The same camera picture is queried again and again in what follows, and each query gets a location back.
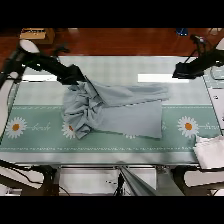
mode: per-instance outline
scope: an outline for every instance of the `folded garment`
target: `folded garment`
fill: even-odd
[[[224,167],[224,136],[196,137],[194,152],[203,169]]]
[[[91,129],[161,138],[165,99],[165,84],[106,86],[86,78],[66,91],[62,116],[79,139]]]

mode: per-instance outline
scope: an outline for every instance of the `white towel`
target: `white towel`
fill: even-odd
[[[194,152],[203,169],[224,167],[224,136],[196,137]]]

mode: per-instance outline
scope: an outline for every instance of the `yellow flower center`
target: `yellow flower center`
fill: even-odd
[[[70,126],[70,125],[69,125],[69,129],[70,129],[71,131],[74,131],[73,128],[72,128],[72,126]]]
[[[13,130],[13,131],[18,131],[18,130],[19,130],[19,124],[14,124],[14,125],[12,126],[12,130]]]
[[[191,129],[192,129],[192,125],[191,125],[190,123],[186,123],[186,124],[185,124],[185,128],[186,128],[187,130],[191,130]]]

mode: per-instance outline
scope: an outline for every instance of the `gray cloth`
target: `gray cloth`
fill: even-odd
[[[161,138],[162,105],[168,98],[164,84],[144,87],[105,86],[79,82],[65,93],[62,116],[77,138],[91,129]]]

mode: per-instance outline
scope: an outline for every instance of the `brown floor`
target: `brown floor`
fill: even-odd
[[[71,52],[61,55],[148,55],[188,56],[195,49],[191,34],[207,37],[217,44],[224,29],[209,33],[210,28],[189,28],[188,36],[178,36],[175,28],[56,28],[53,45],[39,45],[51,54],[58,44],[68,43]],[[21,28],[0,29],[0,67],[15,49]]]

